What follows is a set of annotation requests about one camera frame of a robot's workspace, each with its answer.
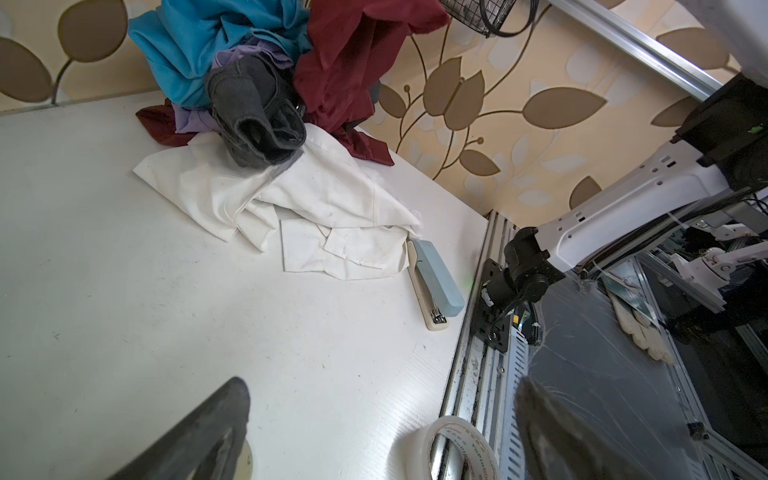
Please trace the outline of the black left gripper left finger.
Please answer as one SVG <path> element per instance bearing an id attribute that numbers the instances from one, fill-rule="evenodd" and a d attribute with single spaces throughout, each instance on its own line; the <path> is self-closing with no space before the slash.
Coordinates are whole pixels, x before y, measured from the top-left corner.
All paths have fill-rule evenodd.
<path id="1" fill-rule="evenodd" d="M 245 444 L 250 394 L 233 377 L 114 479 L 233 479 Z"/>

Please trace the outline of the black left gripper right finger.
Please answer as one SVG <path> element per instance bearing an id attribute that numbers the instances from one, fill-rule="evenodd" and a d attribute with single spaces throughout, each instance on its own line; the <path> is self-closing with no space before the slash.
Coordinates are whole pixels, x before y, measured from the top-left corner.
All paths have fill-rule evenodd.
<path id="1" fill-rule="evenodd" d="M 585 420 L 530 377 L 514 398 L 526 468 L 533 479 L 650 479 Z"/>

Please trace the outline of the maroon shirt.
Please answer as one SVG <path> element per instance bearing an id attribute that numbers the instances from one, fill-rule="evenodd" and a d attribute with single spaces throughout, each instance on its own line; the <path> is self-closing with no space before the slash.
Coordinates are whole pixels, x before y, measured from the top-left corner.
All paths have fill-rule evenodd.
<path id="1" fill-rule="evenodd" d="M 438 1 L 315 1 L 307 9 L 312 49 L 294 61 L 293 77 L 306 120 L 354 157 L 392 165 L 387 145 L 355 125 L 373 115 L 370 91 L 406 37 L 446 26 L 448 14 Z"/>

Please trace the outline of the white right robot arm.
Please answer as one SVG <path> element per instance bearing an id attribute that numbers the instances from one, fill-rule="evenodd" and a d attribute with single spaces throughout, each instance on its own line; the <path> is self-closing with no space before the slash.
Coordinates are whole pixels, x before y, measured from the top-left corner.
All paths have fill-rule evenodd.
<path id="1" fill-rule="evenodd" d="M 673 210 L 767 185 L 767 84 L 743 73 L 699 104 L 672 139 L 630 174 L 540 227 L 520 229 L 479 290 L 473 321 L 490 340 L 517 307 L 538 302 L 566 272 Z M 523 378 L 515 413 L 526 465 L 545 479 L 552 458 L 578 479 L 641 479 L 643 473 L 540 385 Z"/>

